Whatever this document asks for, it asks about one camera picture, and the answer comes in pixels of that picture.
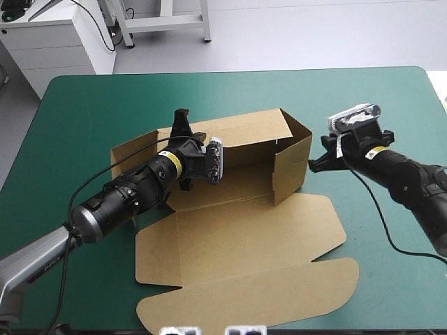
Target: green table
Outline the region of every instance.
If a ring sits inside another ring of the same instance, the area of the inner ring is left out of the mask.
[[[447,117],[420,68],[363,68],[252,73],[184,73],[58,77],[53,80],[0,192],[0,255],[49,232],[66,218],[73,190],[110,162],[110,148],[169,126],[179,107],[192,122],[282,107],[314,132],[312,157],[323,153],[325,118],[357,103],[382,107],[380,123],[395,131],[393,148],[424,163],[447,165]],[[80,195],[97,191],[110,175]],[[432,252],[411,213],[370,183],[402,248]],[[299,329],[447,328],[447,269],[400,255],[388,245],[365,189],[348,172],[307,174],[300,192],[328,195],[346,243],[325,258],[355,258],[356,293],[330,315],[279,326]],[[157,220],[166,211],[147,215]],[[134,278],[131,224],[72,254],[60,320],[77,329],[140,329],[143,297],[169,288]],[[57,300],[61,265],[29,289],[21,328],[47,324]]]

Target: cardboard box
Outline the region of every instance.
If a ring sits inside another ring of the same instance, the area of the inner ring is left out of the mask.
[[[343,227],[326,197],[293,194],[305,178],[311,131],[280,109],[191,127],[223,140],[223,179],[217,186],[195,180],[188,193],[174,185],[168,204],[175,213],[138,233],[137,281],[182,287],[138,304],[144,326],[222,334],[228,325],[277,325],[342,306],[355,290],[357,263],[313,261],[346,240]],[[158,129],[115,147],[112,162],[169,134]]]

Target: black cable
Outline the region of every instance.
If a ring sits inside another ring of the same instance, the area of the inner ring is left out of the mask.
[[[104,172],[107,172],[108,170],[113,169],[115,166],[123,163],[124,161],[127,161],[129,158],[135,156],[136,154],[140,153],[141,151],[146,150],[147,148],[150,148],[153,145],[158,144],[160,142],[169,141],[172,138],[184,138],[184,139],[189,138],[189,139],[198,141],[197,138],[192,137],[192,136],[172,136],[172,137],[161,138],[160,140],[157,140],[157,141],[151,142],[149,144],[146,144],[145,146],[143,146],[143,147],[139,148],[138,150],[134,151],[133,153],[127,155],[123,159],[120,159],[116,163],[113,163],[112,165],[109,165],[108,167],[103,168],[101,171],[97,172],[92,177],[88,178],[88,180],[86,180],[80,187],[78,187],[76,189],[76,191],[73,192],[72,196],[70,197],[70,201],[68,202],[68,224],[70,225],[70,227],[74,227],[74,225],[73,225],[73,203],[74,203],[74,200],[75,200],[76,196],[78,195],[78,193],[80,191],[82,191],[83,188],[85,188],[85,186],[87,186],[93,180],[95,180],[96,178],[101,176]],[[61,287],[59,289],[59,298],[58,298],[58,301],[57,301],[56,311],[54,312],[53,318],[51,319],[49,325],[44,330],[42,330],[39,335],[48,335],[48,333],[50,332],[51,328],[53,328],[54,324],[56,323],[57,318],[59,317],[59,314],[61,313],[62,303],[64,302],[65,286],[66,286],[68,255],[69,255],[69,252],[70,252],[70,245],[71,245],[72,238],[73,238],[73,232],[70,232],[68,234],[67,244],[66,244],[65,251],[64,251],[64,267],[62,269]]]
[[[366,184],[366,181],[363,180],[363,178],[360,175],[358,175],[358,173],[348,164],[348,162],[346,162],[346,159],[344,159],[343,156],[342,156],[342,160],[343,160],[344,164],[347,166],[347,168],[351,171],[351,173],[358,180],[360,180],[360,182],[363,184],[363,186],[368,190],[369,195],[371,195],[371,198],[374,201],[374,204],[376,205],[377,211],[378,211],[380,219],[382,221],[383,228],[385,229],[386,237],[388,239],[388,242],[390,242],[390,245],[392,246],[392,248],[394,250],[396,250],[398,253],[403,253],[404,255],[434,258],[435,260],[440,260],[445,265],[447,265],[447,260],[445,258],[441,257],[441,256],[433,255],[432,253],[415,253],[413,251],[406,251],[406,250],[402,250],[401,248],[397,247],[394,244],[393,240],[391,239],[390,230],[388,229],[388,225],[386,224],[385,217],[383,216],[382,210],[381,210],[381,208],[379,206],[379,203],[377,202],[376,196],[371,191],[371,188],[368,186],[368,184]]]
[[[135,10],[132,7],[129,7],[129,8],[126,9],[126,12],[128,10],[130,10],[130,9],[132,10],[132,17],[131,17],[131,19],[133,19],[135,17]]]
[[[0,64],[0,71],[2,72],[0,76],[0,89],[9,81],[8,73],[6,69]]]
[[[99,27],[98,22],[96,21],[96,19],[94,18],[94,16],[89,12],[88,9],[86,9],[82,4],[80,4],[79,2],[77,2],[76,0],[70,0],[73,3],[76,3],[79,7],[81,7],[83,10],[85,10],[87,12],[88,15],[90,15],[91,19],[93,20],[93,22],[95,22],[96,28],[98,28],[99,34],[101,35],[101,38],[104,42],[104,45],[106,48],[108,48],[111,52],[114,52],[116,50],[115,45],[113,45],[113,49],[111,47],[109,47],[104,39],[104,35],[103,32],[101,31],[101,28]]]

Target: floor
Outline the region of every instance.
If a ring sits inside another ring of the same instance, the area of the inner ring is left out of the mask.
[[[154,1],[125,0],[136,17]],[[135,35],[115,73],[420,66],[447,97],[447,0],[209,0],[213,41],[200,29]],[[177,14],[199,0],[175,3]],[[0,187],[39,99],[0,43],[10,82],[0,91]]]

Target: drawer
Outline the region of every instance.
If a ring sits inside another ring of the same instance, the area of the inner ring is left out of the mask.
[[[90,66],[91,61],[84,47],[44,47],[41,49],[16,49],[10,51],[15,63],[22,70],[34,68],[65,68]]]
[[[60,75],[94,75],[93,66],[76,66],[72,68],[41,68],[22,71],[39,98],[42,98],[51,79]]]
[[[19,27],[0,29],[0,40],[8,50],[82,45],[75,26]]]

